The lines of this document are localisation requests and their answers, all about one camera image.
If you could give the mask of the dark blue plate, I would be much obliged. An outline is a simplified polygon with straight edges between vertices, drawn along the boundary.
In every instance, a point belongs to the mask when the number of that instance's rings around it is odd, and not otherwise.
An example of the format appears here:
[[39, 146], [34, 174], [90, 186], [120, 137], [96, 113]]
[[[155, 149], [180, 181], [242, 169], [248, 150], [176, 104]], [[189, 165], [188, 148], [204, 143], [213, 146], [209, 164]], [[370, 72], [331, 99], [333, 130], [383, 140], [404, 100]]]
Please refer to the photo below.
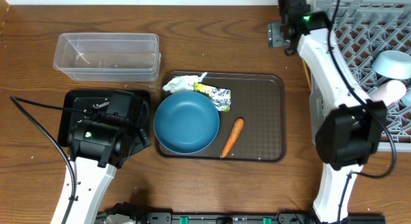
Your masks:
[[157, 140], [177, 154], [207, 148], [220, 127], [220, 116], [211, 100], [198, 92], [178, 92], [164, 99], [153, 119]]

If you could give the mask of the orange carrot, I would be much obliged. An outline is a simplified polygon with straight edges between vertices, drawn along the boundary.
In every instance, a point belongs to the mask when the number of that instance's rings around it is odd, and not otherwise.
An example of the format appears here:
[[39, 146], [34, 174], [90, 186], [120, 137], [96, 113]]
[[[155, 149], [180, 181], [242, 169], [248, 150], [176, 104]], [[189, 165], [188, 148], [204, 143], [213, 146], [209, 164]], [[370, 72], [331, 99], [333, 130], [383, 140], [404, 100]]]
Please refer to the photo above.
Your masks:
[[233, 128], [231, 130], [231, 133], [229, 135], [229, 138], [228, 138], [228, 140], [227, 140], [227, 142], [226, 142], [226, 144], [223, 148], [222, 158], [225, 158], [229, 154], [230, 150], [232, 149], [232, 147], [234, 146], [236, 140], [238, 139], [239, 135], [241, 134], [241, 131], [243, 130], [244, 124], [245, 124], [245, 121], [244, 121], [243, 118], [238, 118], [235, 121], [235, 123], [233, 125]]

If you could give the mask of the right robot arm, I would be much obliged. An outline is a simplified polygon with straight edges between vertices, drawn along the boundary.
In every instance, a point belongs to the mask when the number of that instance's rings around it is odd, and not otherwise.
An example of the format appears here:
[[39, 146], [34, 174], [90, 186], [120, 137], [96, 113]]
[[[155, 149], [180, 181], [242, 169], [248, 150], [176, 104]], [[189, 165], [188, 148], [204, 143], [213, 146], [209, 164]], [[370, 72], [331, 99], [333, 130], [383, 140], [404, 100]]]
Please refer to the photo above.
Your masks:
[[377, 150], [387, 108], [374, 102], [358, 85], [336, 42], [325, 12], [285, 10], [279, 30], [289, 48], [311, 70], [322, 96], [323, 120], [314, 135], [323, 162], [319, 193], [313, 202], [313, 221], [348, 223], [347, 204], [355, 180]]

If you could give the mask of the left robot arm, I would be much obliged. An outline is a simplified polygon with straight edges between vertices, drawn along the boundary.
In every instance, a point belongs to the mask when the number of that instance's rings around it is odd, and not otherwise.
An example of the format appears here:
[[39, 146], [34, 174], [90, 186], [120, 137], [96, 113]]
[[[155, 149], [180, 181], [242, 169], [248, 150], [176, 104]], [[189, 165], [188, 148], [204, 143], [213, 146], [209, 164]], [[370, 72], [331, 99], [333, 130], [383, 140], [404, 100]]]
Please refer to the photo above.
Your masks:
[[64, 99], [59, 145], [69, 163], [53, 223], [105, 222], [97, 216], [116, 171], [151, 145], [145, 90], [72, 90]]

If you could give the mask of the white pink cup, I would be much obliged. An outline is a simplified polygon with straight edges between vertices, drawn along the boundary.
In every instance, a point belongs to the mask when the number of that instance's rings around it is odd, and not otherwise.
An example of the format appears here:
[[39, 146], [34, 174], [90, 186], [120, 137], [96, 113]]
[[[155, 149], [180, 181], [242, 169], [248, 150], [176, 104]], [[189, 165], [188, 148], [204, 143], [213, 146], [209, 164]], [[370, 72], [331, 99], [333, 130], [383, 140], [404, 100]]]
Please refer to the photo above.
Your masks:
[[375, 92], [370, 95], [373, 101], [382, 101], [386, 107], [397, 103], [405, 94], [406, 86], [399, 80], [391, 80], [380, 85]]

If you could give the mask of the light blue cup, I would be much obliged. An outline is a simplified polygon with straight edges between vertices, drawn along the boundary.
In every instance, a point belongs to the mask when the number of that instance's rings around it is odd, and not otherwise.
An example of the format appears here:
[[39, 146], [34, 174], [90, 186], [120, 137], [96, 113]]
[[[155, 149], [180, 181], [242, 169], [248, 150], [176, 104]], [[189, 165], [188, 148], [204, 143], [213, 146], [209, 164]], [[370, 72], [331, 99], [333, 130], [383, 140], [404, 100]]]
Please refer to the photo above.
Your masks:
[[402, 98], [401, 102], [404, 106], [409, 107], [411, 105], [411, 91], [408, 91]]

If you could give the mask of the light blue bowl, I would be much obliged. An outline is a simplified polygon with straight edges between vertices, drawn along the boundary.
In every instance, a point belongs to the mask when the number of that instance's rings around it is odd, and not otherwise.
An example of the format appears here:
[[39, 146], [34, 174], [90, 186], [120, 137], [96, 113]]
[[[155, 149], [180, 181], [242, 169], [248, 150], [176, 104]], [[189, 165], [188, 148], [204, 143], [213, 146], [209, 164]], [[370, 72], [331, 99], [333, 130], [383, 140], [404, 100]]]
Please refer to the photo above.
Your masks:
[[410, 55], [394, 50], [382, 51], [371, 67], [384, 77], [406, 80], [410, 78]]

